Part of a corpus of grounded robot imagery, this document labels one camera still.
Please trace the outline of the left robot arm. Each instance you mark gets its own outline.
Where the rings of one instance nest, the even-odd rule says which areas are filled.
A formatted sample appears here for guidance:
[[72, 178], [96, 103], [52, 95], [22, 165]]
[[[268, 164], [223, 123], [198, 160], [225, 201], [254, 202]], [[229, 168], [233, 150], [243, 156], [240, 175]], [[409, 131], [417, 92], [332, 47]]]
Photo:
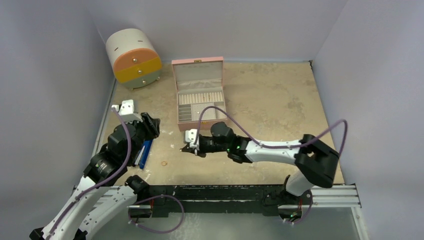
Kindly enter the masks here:
[[66, 205], [48, 225], [32, 230], [31, 240], [88, 239], [89, 230], [82, 226], [84, 220], [94, 225], [88, 214], [95, 203], [134, 165], [144, 142], [160, 135], [160, 119], [147, 112], [119, 113], [117, 117], [120, 124], [90, 159]]

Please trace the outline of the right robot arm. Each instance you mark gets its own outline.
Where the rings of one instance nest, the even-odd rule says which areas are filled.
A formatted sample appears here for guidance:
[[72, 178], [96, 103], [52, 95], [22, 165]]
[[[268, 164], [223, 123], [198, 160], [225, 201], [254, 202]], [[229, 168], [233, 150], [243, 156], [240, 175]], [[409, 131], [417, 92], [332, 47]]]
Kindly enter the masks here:
[[293, 141], [263, 141], [237, 135], [224, 122], [213, 124], [210, 133], [204, 136], [197, 129], [185, 131], [185, 146], [180, 151], [201, 158], [208, 153], [225, 152], [239, 164], [273, 162], [296, 166], [297, 172], [287, 178], [280, 191], [282, 200], [288, 204], [314, 186], [328, 189], [334, 184], [340, 155], [311, 134]]

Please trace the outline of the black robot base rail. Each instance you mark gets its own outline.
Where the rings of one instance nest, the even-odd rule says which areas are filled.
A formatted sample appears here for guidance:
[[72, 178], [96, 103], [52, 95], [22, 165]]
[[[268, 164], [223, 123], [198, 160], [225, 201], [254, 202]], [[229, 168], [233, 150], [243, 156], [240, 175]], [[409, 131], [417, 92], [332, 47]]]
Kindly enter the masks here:
[[[202, 214], [261, 214], [298, 220], [302, 208], [311, 204], [307, 190], [300, 196], [285, 191], [285, 184], [255, 185], [152, 185], [138, 175], [130, 176], [125, 185], [130, 187], [137, 204], [150, 204], [149, 209], [131, 209], [130, 216], [167, 218], [171, 213]], [[181, 203], [182, 200], [253, 200], [245, 203]], [[275, 204], [298, 204], [297, 209], [279, 209]]]

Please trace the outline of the pink jewelry box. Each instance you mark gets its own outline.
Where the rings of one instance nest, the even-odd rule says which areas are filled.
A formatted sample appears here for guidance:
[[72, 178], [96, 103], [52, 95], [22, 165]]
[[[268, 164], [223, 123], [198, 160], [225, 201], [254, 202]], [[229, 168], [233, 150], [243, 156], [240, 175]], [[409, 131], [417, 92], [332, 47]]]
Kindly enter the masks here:
[[176, 59], [171, 65], [176, 86], [177, 125], [181, 132], [197, 128], [206, 107], [226, 110], [222, 56]]

